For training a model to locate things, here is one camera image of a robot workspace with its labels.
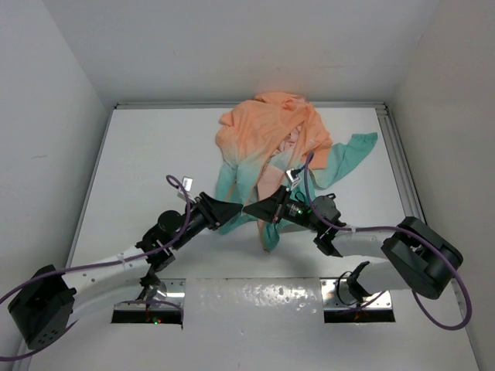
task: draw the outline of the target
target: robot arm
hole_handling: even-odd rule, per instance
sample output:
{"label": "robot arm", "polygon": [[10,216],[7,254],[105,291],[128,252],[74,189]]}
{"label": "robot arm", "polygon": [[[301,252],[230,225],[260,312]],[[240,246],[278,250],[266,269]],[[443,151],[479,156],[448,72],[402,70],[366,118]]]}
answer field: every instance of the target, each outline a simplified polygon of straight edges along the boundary
{"label": "robot arm", "polygon": [[[309,206],[291,199],[291,193],[290,188],[281,186],[269,198],[245,206],[244,212],[268,223],[286,219],[316,231],[313,242],[326,256],[360,255],[385,259],[375,264],[365,261],[356,267],[340,287],[343,301],[363,302],[364,298],[377,292],[401,289],[412,289],[426,298],[437,299],[452,279],[442,260],[410,236],[397,231],[354,232],[329,228]],[[313,204],[333,225],[346,226],[340,221],[341,214],[334,199],[333,194],[319,196]],[[462,264],[462,254],[421,220],[408,216],[398,227],[427,240],[456,270]]]}
{"label": "robot arm", "polygon": [[[175,210],[160,215],[157,224],[135,246],[96,263],[120,261],[121,264],[53,275],[24,287],[9,304],[9,312],[28,348],[47,347],[67,327],[92,312],[122,301],[143,299],[147,290],[159,283],[155,274],[175,260],[172,250],[178,250],[205,228],[216,230],[223,226],[242,209],[241,204],[224,203],[204,192],[189,203],[189,223],[170,249],[126,261],[177,237],[186,214]],[[34,277],[54,270],[53,265],[43,267]]]}

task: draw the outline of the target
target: metal bracket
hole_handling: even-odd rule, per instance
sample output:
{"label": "metal bracket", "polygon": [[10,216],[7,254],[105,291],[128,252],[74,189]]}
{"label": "metal bracket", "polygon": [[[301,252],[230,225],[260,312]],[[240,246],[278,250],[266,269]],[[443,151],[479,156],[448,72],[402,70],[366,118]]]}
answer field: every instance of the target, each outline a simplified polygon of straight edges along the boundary
{"label": "metal bracket", "polygon": [[[319,280],[322,289],[323,310],[324,311],[346,311],[349,308],[355,308],[356,305],[346,306],[343,304],[336,294],[336,286],[338,278],[322,278]],[[346,278],[342,278],[340,283],[346,282]],[[365,298],[365,302],[376,298],[379,294],[373,294]],[[386,291],[370,306],[361,309],[362,311],[392,311],[392,300],[390,292]]]}
{"label": "metal bracket", "polygon": [[[186,297],[186,280],[172,279],[160,280],[160,284],[152,286],[146,294],[145,300],[161,300],[169,301],[181,308],[184,308],[184,298]],[[114,306],[114,311],[142,311],[146,310],[144,304],[125,304],[119,303]],[[166,304],[153,304],[149,308],[150,311],[178,311]]]}
{"label": "metal bracket", "polygon": [[[190,178],[189,176],[183,176],[183,181],[182,181],[183,187],[186,190],[187,197],[193,201],[193,197],[189,194],[191,192],[191,189],[193,188],[193,178]],[[186,201],[186,197],[183,195],[182,192],[180,192],[180,189],[177,190],[177,197],[179,197],[182,201]]]}
{"label": "metal bracket", "polygon": [[293,168],[290,168],[285,172],[285,177],[288,180],[288,187],[290,188],[291,191],[295,189],[295,187],[298,186],[298,184],[301,182],[301,177],[298,175],[293,176],[292,172],[294,171]]}

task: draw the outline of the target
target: purple cable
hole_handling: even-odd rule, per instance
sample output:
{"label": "purple cable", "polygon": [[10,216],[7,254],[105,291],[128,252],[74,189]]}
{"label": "purple cable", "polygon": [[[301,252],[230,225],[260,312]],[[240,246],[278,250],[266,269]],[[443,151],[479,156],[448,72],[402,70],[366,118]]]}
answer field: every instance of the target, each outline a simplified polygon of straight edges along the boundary
{"label": "purple cable", "polygon": [[[186,232],[186,228],[189,225],[189,219],[191,217],[191,204],[190,204],[190,200],[187,196],[187,191],[184,189],[182,183],[176,177],[174,177],[172,175],[167,175],[166,180],[172,187],[174,187],[176,189],[180,189],[180,192],[182,192],[184,194],[184,196],[186,197],[186,219],[184,220],[184,224],[183,224],[183,226],[180,227],[180,230],[177,233],[177,235],[174,238],[172,238],[168,243],[166,243],[165,245],[158,247],[154,250],[150,250],[147,253],[137,254],[137,255],[134,255],[132,257],[128,257],[128,258],[124,259],[124,261],[126,263],[129,261],[141,259],[142,257],[148,257],[149,255],[156,254],[161,250],[164,250],[164,249],[171,247],[184,234],[184,232]],[[0,305],[2,305],[8,298],[10,298],[12,295],[14,295],[17,291],[22,290],[26,286],[29,286],[30,284],[33,284],[33,283],[40,281],[42,279],[52,277],[52,276],[62,275],[62,274],[69,273],[69,272],[87,271],[87,270],[95,269],[95,268],[113,267],[114,265],[120,265],[120,264],[122,264],[121,260],[115,260],[115,261],[108,261],[106,263],[95,263],[95,264],[80,265],[79,267],[68,267],[68,268],[59,269],[58,271],[51,271],[48,273],[40,274],[39,276],[33,277],[30,280],[27,280],[23,284],[20,284],[16,288],[13,288],[11,291],[9,291],[7,294],[3,295],[0,298]],[[67,330],[69,328],[71,328],[72,326],[73,326],[73,324],[70,325],[65,331],[67,332]],[[22,354],[20,356],[13,356],[13,357],[0,356],[0,362],[19,361],[20,359],[34,356],[36,353],[41,352],[45,348],[33,350],[32,352],[28,352],[28,353]]]}
{"label": "purple cable", "polygon": [[[311,151],[308,154],[308,157],[306,158],[306,163],[304,164],[304,187],[306,189],[306,198],[308,199],[308,204],[311,207],[311,210],[314,212],[316,217],[320,219],[324,224],[329,226],[330,228],[333,228],[335,230],[347,230],[351,231],[352,229],[349,227],[342,227],[342,226],[336,226],[332,224],[330,221],[326,220],[323,216],[321,216],[318,213],[318,210],[316,207],[313,205],[311,196],[309,194],[309,163],[311,162],[313,156],[315,153]],[[444,330],[450,330],[450,331],[455,331],[455,330],[460,330],[461,328],[464,328],[467,326],[469,321],[471,320],[471,317],[473,316],[473,305],[471,303],[471,297],[469,296],[469,292],[467,291],[467,287],[464,284],[463,279],[459,276],[459,273],[457,273],[456,269],[450,264],[450,262],[443,256],[442,253],[440,253],[439,250],[437,250],[433,245],[431,245],[427,240],[425,240],[423,237],[419,236],[416,233],[413,233],[409,230],[406,230],[404,228],[400,228],[398,226],[367,226],[367,227],[359,227],[356,228],[356,232],[374,232],[377,230],[391,230],[394,232],[400,232],[403,233],[407,236],[410,236],[417,240],[423,247],[426,247],[429,249],[437,258],[439,258],[449,269],[450,273],[452,276],[456,279],[457,283],[459,284],[459,287],[461,289],[461,292],[463,293],[464,300],[466,301],[466,315],[464,316],[463,320],[454,326],[447,326],[443,325],[442,323],[438,322],[436,319],[432,317],[426,310],[425,306],[419,301],[418,294],[416,294],[414,291],[412,292],[412,296],[415,298],[416,303],[418,303],[419,308],[422,310],[422,312],[428,317],[428,319],[433,322],[435,325],[437,325],[440,328],[443,328]]]}

